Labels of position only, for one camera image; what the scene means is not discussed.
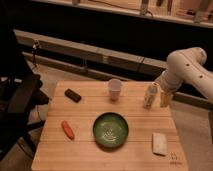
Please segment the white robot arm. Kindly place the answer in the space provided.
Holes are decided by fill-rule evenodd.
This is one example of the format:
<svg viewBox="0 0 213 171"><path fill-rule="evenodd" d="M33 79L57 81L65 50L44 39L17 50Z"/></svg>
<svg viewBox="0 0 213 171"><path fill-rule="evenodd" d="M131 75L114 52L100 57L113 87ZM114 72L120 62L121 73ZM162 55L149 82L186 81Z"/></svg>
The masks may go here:
<svg viewBox="0 0 213 171"><path fill-rule="evenodd" d="M213 104L213 72L203 67L207 54L200 47L171 52L167 57L167 68L155 80L160 86L160 106L167 107L174 93L186 82Z"/></svg>

